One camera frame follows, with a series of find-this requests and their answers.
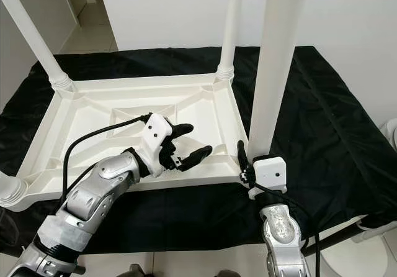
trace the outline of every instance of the black tablecloth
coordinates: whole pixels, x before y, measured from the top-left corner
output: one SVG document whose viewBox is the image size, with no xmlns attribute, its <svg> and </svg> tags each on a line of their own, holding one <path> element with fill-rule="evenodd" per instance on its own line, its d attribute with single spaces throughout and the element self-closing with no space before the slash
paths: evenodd
<svg viewBox="0 0 397 277">
<path fill-rule="evenodd" d="M 236 49 L 233 91 L 247 134 L 258 56 L 257 47 Z M 210 73 L 219 57 L 220 48 L 170 48 L 56 59 L 73 80 L 86 80 Z M 0 116 L 1 171 L 17 173 L 52 95 L 37 63 Z M 288 196 L 310 211 L 320 230 L 361 214 L 374 214 L 374 226 L 397 218 L 397 154 L 314 47 L 295 50 L 271 153 L 287 162 Z M 6 211 L 0 248 L 18 255 L 56 204 Z M 311 235 L 305 215 L 293 206 L 291 212 L 303 236 Z M 127 193 L 85 252 L 220 249 L 262 242 L 260 227 L 257 206 L 240 184 Z M 15 247 L 5 243 L 14 240 Z"/>
</svg>

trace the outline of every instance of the white wall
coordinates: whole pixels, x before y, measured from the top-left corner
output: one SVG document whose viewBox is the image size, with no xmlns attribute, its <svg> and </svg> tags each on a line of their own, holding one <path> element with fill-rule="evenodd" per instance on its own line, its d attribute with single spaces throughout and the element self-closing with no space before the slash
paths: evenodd
<svg viewBox="0 0 397 277">
<path fill-rule="evenodd" d="M 76 26 L 66 0 L 21 0 L 52 53 Z M 0 3 L 0 111 L 29 73 L 36 57 Z"/>
<path fill-rule="evenodd" d="M 221 45 L 227 0 L 104 0 L 120 50 Z M 243 0 L 239 45 L 259 45 L 264 0 Z M 315 45 L 372 119 L 397 117 L 397 0 L 307 0 L 299 45 Z"/>
</svg>

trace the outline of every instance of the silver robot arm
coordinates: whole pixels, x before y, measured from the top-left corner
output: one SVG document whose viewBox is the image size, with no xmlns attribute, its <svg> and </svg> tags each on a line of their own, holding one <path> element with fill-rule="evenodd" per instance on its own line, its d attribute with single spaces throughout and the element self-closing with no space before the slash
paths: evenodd
<svg viewBox="0 0 397 277">
<path fill-rule="evenodd" d="M 262 236 L 268 251 L 266 263 L 269 277 L 310 277 L 305 257 L 300 251 L 299 225 L 281 198 L 281 194 L 287 191 L 284 160 L 280 157 L 255 158 L 251 166 L 242 141 L 238 143 L 238 160 L 242 170 L 241 181 L 250 188 L 249 198 L 257 201 L 262 208 L 259 213 L 264 221 Z M 273 196 L 259 188 L 267 188 L 280 195 Z"/>
<path fill-rule="evenodd" d="M 173 126 L 163 116 L 151 114 L 139 149 L 129 148 L 98 162 L 71 190 L 56 214 L 47 216 L 7 276 L 67 277 L 84 273 L 77 258 L 118 197 L 145 176 L 157 177 L 166 169 L 185 171 L 211 154 L 212 147 L 207 146 L 185 159 L 174 156 L 172 140 L 192 130 L 190 124 Z"/>
</svg>

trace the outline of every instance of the white object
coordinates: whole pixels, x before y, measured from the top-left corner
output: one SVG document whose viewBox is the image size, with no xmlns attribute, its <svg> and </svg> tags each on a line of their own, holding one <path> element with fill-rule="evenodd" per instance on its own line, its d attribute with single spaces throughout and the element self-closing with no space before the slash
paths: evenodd
<svg viewBox="0 0 397 277">
<path fill-rule="evenodd" d="M 287 191 L 287 165 L 281 157 L 258 160 L 254 162 L 256 183 L 271 190 Z M 248 191 L 249 198 L 255 200 L 255 196 L 263 191 L 254 187 Z"/>
<path fill-rule="evenodd" d="M 72 81 L 69 76 L 62 71 L 50 49 L 40 36 L 38 30 L 30 19 L 28 13 L 19 0 L 1 0 L 12 19 L 18 26 L 20 32 L 26 39 L 30 48 L 42 64 L 44 70 L 48 74 L 48 78 L 53 89 L 72 88 Z"/>
<path fill-rule="evenodd" d="M 249 131 L 248 160 L 269 153 L 295 49 L 304 0 L 266 0 Z"/>
<path fill-rule="evenodd" d="M 383 277 L 388 255 L 381 237 L 360 243 L 351 239 L 321 251 L 323 260 L 337 274 L 348 277 Z"/>
<path fill-rule="evenodd" d="M 191 133 L 174 141 L 176 155 L 184 158 L 206 145 L 213 147 L 213 153 L 188 171 L 165 171 L 157 178 L 141 179 L 131 191 L 239 181 L 236 144 L 248 140 L 229 81 L 219 81 L 211 73 L 75 81 L 74 87 L 73 93 L 54 94 L 17 174 L 29 187 L 24 197 L 8 206 L 10 210 L 60 197 L 62 162 L 73 141 L 149 112 L 166 116 L 174 125 L 194 126 Z M 139 150 L 144 126 L 137 122 L 80 143 L 69 160 L 69 184 L 105 157 L 128 147 Z"/>
<path fill-rule="evenodd" d="M 37 130 L 36 136 L 26 154 L 25 160 L 17 177 L 28 184 L 26 193 L 13 205 L 7 208 L 21 211 L 35 201 L 59 198 L 61 193 L 61 168 L 67 147 L 77 138 L 93 130 L 109 124 L 122 122 L 148 112 L 156 112 L 167 116 L 173 124 L 190 123 L 194 131 L 176 142 L 178 156 L 187 156 L 190 152 L 205 145 L 213 147 L 213 153 L 201 164 L 191 170 L 175 173 L 166 171 L 158 178 L 145 178 L 135 185 L 134 191 L 160 189 L 200 184 L 228 183 L 239 181 L 236 144 L 243 140 L 247 145 L 247 137 L 241 123 L 234 94 L 229 80 L 217 78 L 216 73 L 204 75 L 162 76 L 146 78 L 124 78 L 109 80 L 75 81 L 71 84 L 55 59 L 51 55 L 41 36 L 29 19 L 19 0 L 3 0 L 24 37 L 32 47 L 36 56 L 44 66 L 56 90 L 50 106 Z M 231 7 L 227 17 L 227 26 L 236 25 L 239 3 L 241 0 L 230 1 Z M 264 42 L 261 46 L 259 69 L 269 63 L 263 50 L 275 50 L 270 55 L 272 63 L 286 66 L 291 62 L 294 46 L 293 29 L 286 29 L 297 20 L 296 7 L 301 0 L 267 0 Z M 231 65 L 234 55 L 236 28 L 226 28 L 224 65 Z M 269 40 L 269 33 L 275 39 Z M 254 101 L 254 117 L 251 122 L 251 134 L 256 135 L 253 141 L 265 147 L 272 139 L 278 108 L 285 86 L 284 67 L 280 73 L 274 68 L 266 78 L 266 86 L 274 86 L 276 93 L 267 89 L 262 95 L 269 96 L 269 106 L 258 107 L 258 99 Z M 263 70 L 259 71 L 257 88 L 264 84 Z M 269 123 L 273 129 L 262 129 L 263 123 Z M 69 161 L 69 184 L 89 165 L 104 157 L 118 155 L 126 147 L 139 149 L 138 139 L 143 126 L 134 124 L 129 127 L 100 134 L 79 144 Z"/>
<path fill-rule="evenodd" d="M 24 195 L 26 189 L 24 180 L 0 172 L 0 205 L 12 205 Z"/>
<path fill-rule="evenodd" d="M 223 37 L 221 62 L 216 71 L 219 79 L 232 80 L 234 77 L 234 50 L 241 10 L 241 0 L 229 0 L 228 13 L 226 16 L 225 36 Z"/>
<path fill-rule="evenodd" d="M 171 134 L 171 126 L 159 114 L 152 114 L 143 129 L 140 149 L 137 153 L 143 162 L 149 165 L 149 172 L 154 178 L 157 178 L 164 171 L 164 167 L 159 161 L 159 153 L 164 139 Z"/>
</svg>

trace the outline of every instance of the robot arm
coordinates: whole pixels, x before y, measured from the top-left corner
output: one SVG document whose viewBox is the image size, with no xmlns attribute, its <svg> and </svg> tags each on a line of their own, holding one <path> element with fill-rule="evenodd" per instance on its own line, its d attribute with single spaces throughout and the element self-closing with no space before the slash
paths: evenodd
<svg viewBox="0 0 397 277">
<path fill-rule="evenodd" d="M 77 258 L 110 211 L 114 201 L 148 175 L 166 169 L 188 170 L 212 152 L 207 146 L 187 158 L 174 156 L 172 140 L 193 130 L 190 124 L 173 126 L 159 114 L 148 119 L 138 150 L 98 162 L 91 174 L 68 195 L 53 216 L 47 216 L 33 242 L 7 276 L 67 277 L 76 272 Z"/>
<path fill-rule="evenodd" d="M 269 277 L 310 277 L 305 257 L 300 251 L 301 232 L 298 223 L 290 216 L 289 208 L 281 194 L 287 191 L 287 171 L 284 160 L 255 158 L 251 166 L 238 143 L 238 160 L 241 181 L 249 185 L 248 195 L 261 207 L 264 221 L 262 236 L 267 245 L 267 270 Z M 260 188 L 275 191 L 274 196 Z"/>
</svg>

